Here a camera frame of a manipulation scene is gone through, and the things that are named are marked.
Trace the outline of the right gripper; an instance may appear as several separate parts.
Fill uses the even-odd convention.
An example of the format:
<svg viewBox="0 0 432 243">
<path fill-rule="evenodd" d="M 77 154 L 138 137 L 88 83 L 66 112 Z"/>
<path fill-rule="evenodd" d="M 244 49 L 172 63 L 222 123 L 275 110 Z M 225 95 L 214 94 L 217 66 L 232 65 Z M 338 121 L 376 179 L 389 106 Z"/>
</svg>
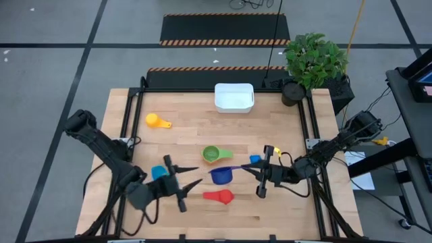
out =
<svg viewBox="0 0 432 243">
<path fill-rule="evenodd" d="M 265 198 L 267 193 L 267 189 L 265 187 L 266 182 L 272 182 L 276 188 L 283 188 L 292 192 L 296 196 L 301 196 L 301 194 L 295 192 L 291 188 L 281 185 L 283 179 L 287 178 L 288 174 L 293 172 L 293 170 L 283 165 L 275 165 L 270 163 L 271 157 L 274 153 L 274 148 L 274 146 L 265 145 L 264 159 L 256 163 L 241 165 L 244 171 L 252 174 L 255 180 L 259 182 L 259 185 L 256 187 L 256 195 L 259 198 Z M 259 171 L 253 170 L 251 168 L 259 168 Z"/>
</svg>

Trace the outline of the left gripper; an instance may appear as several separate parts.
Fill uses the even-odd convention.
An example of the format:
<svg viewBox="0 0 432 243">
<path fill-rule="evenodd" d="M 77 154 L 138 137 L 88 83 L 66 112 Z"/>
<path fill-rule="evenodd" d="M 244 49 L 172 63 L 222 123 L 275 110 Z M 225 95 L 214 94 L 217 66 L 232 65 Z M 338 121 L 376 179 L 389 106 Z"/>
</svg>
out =
<svg viewBox="0 0 432 243">
<path fill-rule="evenodd" d="M 184 199 L 187 197 L 188 193 L 193 189 L 193 187 L 197 186 L 200 182 L 202 182 L 202 179 L 193 181 L 181 188 L 176 175 L 178 173 L 193 171 L 195 169 L 198 169 L 198 167 L 179 167 L 178 165 L 173 164 L 170 155 L 165 155 L 163 157 L 163 160 L 169 172 L 169 175 L 162 176 L 159 179 L 155 180 L 155 198 L 175 195 L 177 197 L 177 203 L 180 212 L 185 213 L 187 211 L 187 208 Z"/>
</svg>

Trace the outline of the light blue measuring cup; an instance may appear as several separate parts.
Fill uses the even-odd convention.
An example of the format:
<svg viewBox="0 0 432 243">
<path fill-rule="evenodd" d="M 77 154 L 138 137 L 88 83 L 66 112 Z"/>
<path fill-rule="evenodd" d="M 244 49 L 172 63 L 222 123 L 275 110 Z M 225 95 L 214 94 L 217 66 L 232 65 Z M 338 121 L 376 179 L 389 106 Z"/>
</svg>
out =
<svg viewBox="0 0 432 243">
<path fill-rule="evenodd" d="M 163 165 L 156 165 L 151 168 L 151 176 L 153 181 L 159 179 L 162 176 L 168 176 L 169 172 Z"/>
</svg>

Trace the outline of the dark purple-blue measuring cup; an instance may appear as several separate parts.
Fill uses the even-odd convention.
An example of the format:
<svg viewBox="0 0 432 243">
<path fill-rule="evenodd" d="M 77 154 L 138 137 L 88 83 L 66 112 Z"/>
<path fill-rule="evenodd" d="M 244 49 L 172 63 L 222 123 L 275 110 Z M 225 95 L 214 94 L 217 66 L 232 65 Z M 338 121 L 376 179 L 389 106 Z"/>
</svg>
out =
<svg viewBox="0 0 432 243">
<path fill-rule="evenodd" d="M 233 180 L 232 171 L 241 168 L 242 166 L 218 167 L 216 169 L 212 169 L 209 173 L 214 184 L 226 185 Z"/>
</svg>

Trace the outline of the red measuring cup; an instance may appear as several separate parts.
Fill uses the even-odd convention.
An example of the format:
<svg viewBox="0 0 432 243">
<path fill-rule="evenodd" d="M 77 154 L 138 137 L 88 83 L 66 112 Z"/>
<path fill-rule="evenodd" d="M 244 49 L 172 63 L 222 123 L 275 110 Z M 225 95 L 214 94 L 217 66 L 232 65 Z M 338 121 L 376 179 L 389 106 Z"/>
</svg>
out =
<svg viewBox="0 0 432 243">
<path fill-rule="evenodd" d="M 230 190 L 224 189 L 215 192 L 203 192 L 202 197 L 228 205 L 233 201 L 234 194 Z"/>
</svg>

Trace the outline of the yellow measuring cup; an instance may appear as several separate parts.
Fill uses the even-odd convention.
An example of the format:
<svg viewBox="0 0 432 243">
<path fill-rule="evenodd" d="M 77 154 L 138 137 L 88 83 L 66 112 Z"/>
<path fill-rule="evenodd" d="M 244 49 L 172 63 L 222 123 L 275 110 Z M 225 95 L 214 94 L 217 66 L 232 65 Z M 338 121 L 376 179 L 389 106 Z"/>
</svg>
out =
<svg viewBox="0 0 432 243">
<path fill-rule="evenodd" d="M 156 113 L 149 113 L 145 117 L 147 126 L 152 128 L 170 128 L 172 123 L 160 118 Z"/>
</svg>

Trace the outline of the white plastic basket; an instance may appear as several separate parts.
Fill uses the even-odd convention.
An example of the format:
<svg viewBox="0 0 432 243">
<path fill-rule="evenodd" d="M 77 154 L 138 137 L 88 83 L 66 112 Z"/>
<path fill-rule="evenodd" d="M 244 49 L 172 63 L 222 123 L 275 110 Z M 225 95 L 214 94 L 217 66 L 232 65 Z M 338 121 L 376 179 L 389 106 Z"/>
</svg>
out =
<svg viewBox="0 0 432 243">
<path fill-rule="evenodd" d="M 254 106 L 254 87 L 249 83 L 218 83 L 214 95 L 219 113 L 249 113 Z"/>
</svg>

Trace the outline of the black plant pot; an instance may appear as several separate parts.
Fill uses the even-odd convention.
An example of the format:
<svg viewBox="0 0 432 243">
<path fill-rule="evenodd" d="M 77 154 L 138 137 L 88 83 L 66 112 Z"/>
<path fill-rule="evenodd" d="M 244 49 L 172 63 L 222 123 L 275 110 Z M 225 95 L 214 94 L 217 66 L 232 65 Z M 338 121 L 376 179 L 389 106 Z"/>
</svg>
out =
<svg viewBox="0 0 432 243">
<path fill-rule="evenodd" d="M 292 107 L 306 96 L 303 85 L 294 81 L 286 82 L 281 88 L 281 101 L 285 106 Z"/>
</svg>

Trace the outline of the short striped black floor mat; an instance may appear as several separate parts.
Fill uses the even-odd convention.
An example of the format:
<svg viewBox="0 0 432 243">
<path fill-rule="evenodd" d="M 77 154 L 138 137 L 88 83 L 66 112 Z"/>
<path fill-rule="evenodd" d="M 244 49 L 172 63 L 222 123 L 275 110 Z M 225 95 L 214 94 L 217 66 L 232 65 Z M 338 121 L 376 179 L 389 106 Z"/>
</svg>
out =
<svg viewBox="0 0 432 243">
<path fill-rule="evenodd" d="M 152 67 L 146 74 L 151 88 L 212 88 L 218 83 L 250 83 L 254 88 L 287 78 L 283 66 Z"/>
</svg>

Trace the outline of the white paper sheet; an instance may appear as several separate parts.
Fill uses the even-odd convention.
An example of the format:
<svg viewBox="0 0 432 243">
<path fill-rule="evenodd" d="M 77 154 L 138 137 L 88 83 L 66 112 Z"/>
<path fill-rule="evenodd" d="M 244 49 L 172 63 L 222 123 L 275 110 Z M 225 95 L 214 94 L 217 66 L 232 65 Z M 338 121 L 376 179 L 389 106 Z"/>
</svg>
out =
<svg viewBox="0 0 432 243">
<path fill-rule="evenodd" d="M 346 151 L 344 153 L 346 163 L 348 165 L 353 165 L 362 159 L 365 158 L 364 152 L 356 152 L 356 151 Z M 351 183 L 353 190 L 375 190 L 375 185 L 373 183 L 373 179 L 370 173 L 366 173 L 363 175 L 360 175 L 358 177 L 355 177 L 352 179 L 353 182 Z"/>
</svg>

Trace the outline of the green leafy plant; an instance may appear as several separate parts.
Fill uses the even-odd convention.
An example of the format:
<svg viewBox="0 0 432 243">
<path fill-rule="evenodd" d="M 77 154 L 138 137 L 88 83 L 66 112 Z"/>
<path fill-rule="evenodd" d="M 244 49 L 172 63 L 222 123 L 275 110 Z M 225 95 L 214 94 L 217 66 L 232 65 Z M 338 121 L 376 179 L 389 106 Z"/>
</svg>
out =
<svg viewBox="0 0 432 243">
<path fill-rule="evenodd" d="M 326 80 L 346 71 L 346 52 L 324 38 L 322 33 L 299 34 L 283 51 L 287 61 L 286 70 L 306 90 L 319 88 Z"/>
</svg>

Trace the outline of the long striped black floor mat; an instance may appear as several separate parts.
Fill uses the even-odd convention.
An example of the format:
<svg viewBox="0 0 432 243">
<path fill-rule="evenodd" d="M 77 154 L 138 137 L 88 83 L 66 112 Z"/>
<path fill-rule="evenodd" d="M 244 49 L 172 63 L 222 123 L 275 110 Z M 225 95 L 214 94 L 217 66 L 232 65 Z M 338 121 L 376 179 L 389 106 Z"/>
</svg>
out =
<svg viewBox="0 0 432 243">
<path fill-rule="evenodd" d="M 171 13 L 163 17 L 159 44 L 270 47 L 289 42 L 283 13 Z"/>
</svg>

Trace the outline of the black side desk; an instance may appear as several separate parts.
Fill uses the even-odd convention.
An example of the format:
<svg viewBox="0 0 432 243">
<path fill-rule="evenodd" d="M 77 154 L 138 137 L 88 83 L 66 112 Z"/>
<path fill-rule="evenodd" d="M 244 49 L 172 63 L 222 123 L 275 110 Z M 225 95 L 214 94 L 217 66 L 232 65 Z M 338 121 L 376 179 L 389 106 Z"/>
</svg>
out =
<svg viewBox="0 0 432 243">
<path fill-rule="evenodd" d="M 406 68 L 398 67 L 386 72 L 398 108 L 410 137 L 383 151 L 367 157 L 348 167 L 350 177 L 355 178 L 384 165 L 403 160 L 406 171 L 398 172 L 399 184 L 411 182 L 429 224 L 424 228 L 407 217 L 406 221 L 432 235 L 432 182 L 426 181 L 426 162 L 432 167 L 432 98 L 419 103 L 412 88 L 421 84 Z"/>
</svg>

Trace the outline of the laptop computer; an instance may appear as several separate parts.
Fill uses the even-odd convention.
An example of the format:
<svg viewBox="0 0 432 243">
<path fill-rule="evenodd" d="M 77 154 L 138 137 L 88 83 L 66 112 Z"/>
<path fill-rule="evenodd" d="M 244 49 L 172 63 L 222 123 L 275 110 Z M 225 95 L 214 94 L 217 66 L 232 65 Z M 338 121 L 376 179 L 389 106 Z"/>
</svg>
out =
<svg viewBox="0 0 432 243">
<path fill-rule="evenodd" d="M 432 48 L 402 70 L 417 103 L 432 103 Z"/>
</svg>

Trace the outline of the black table frame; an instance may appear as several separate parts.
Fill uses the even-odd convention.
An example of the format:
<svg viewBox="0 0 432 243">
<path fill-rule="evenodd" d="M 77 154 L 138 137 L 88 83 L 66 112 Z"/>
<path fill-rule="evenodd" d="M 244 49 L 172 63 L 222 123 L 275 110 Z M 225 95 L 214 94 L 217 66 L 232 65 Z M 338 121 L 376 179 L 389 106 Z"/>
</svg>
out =
<svg viewBox="0 0 432 243">
<path fill-rule="evenodd" d="M 126 205 L 123 216 L 124 238 L 189 240 L 316 240 L 319 238 L 314 198 L 305 182 L 287 186 L 301 194 L 267 186 L 267 195 L 256 195 L 257 181 L 241 169 L 232 171 L 226 185 L 212 182 L 210 171 L 218 167 L 241 166 L 251 155 L 262 155 L 265 145 L 283 151 L 272 163 L 288 165 L 305 154 L 301 119 L 309 118 L 307 107 L 287 107 L 278 93 L 257 93 L 249 113 L 219 113 L 211 92 L 149 92 L 143 96 L 141 116 L 156 113 L 172 123 L 170 128 L 150 128 L 142 118 L 141 138 L 133 162 L 144 171 L 162 165 L 170 155 L 181 167 L 198 167 L 181 173 L 185 186 L 202 179 L 188 194 L 187 211 L 181 213 L 174 196 L 151 203 L 146 211 L 156 220 L 149 224 L 141 212 Z M 225 205 L 203 198 L 203 192 L 228 189 L 233 201 Z"/>
</svg>

